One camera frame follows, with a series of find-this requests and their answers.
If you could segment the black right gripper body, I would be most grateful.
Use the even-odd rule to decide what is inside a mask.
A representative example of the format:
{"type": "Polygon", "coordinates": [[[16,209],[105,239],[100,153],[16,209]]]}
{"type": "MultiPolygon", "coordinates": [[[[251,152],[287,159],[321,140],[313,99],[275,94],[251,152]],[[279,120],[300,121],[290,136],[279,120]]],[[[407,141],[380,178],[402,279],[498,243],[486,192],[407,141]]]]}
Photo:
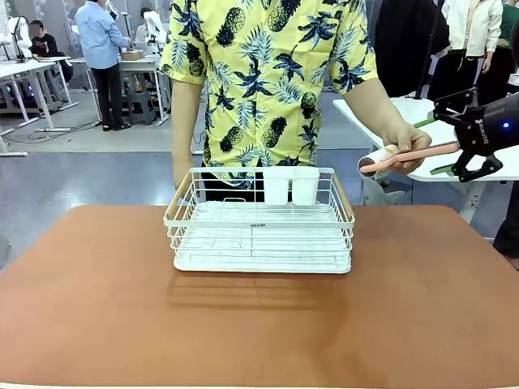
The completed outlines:
{"type": "Polygon", "coordinates": [[[463,152],[490,156],[518,145],[517,94],[482,107],[467,108],[457,119],[455,133],[463,152]]]}

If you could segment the person's left hand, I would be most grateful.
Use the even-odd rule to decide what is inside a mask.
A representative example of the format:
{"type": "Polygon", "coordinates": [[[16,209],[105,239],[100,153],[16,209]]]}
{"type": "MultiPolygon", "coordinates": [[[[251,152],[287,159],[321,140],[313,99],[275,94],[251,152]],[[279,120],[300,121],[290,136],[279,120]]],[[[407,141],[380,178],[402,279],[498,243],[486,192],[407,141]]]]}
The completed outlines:
{"type": "MultiPolygon", "coordinates": [[[[403,120],[387,125],[382,131],[381,138],[385,144],[397,145],[401,152],[417,151],[431,145],[429,134],[403,120]]],[[[407,175],[415,171],[422,163],[423,159],[397,162],[392,165],[391,170],[407,175]]]]}

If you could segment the person's right hand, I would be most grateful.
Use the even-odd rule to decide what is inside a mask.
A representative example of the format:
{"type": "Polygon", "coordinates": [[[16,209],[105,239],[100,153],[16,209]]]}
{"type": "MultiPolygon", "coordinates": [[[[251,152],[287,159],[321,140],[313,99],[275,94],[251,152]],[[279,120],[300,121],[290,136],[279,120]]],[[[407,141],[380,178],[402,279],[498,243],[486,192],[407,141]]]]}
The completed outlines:
{"type": "Polygon", "coordinates": [[[174,187],[176,190],[180,188],[182,180],[193,167],[192,155],[173,157],[174,187]]]}

